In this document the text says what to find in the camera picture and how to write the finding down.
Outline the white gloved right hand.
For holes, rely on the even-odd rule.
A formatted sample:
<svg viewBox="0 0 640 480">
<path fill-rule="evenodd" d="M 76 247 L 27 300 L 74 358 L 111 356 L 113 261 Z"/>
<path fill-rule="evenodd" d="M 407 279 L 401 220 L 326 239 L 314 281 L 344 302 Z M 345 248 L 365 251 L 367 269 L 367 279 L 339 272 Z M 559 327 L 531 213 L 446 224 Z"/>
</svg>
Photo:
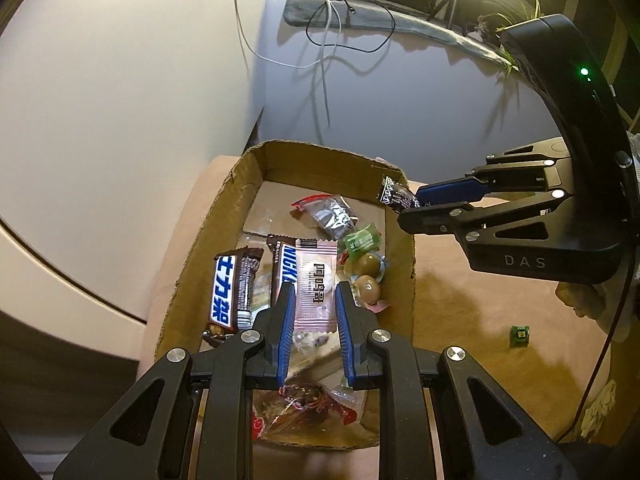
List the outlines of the white gloved right hand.
<svg viewBox="0 0 640 480">
<path fill-rule="evenodd" d="M 572 308 L 578 318 L 590 318 L 597 323 L 603 333 L 608 333 L 612 327 L 614 316 L 622 296 L 628 260 L 623 258 L 620 268 L 608 281 L 599 285 L 583 285 L 559 282 L 555 295 L 567 307 Z M 624 342 L 631 329 L 631 315 L 639 297 L 639 263 L 636 262 L 634 277 L 620 318 L 616 324 L 613 340 Z"/>
</svg>

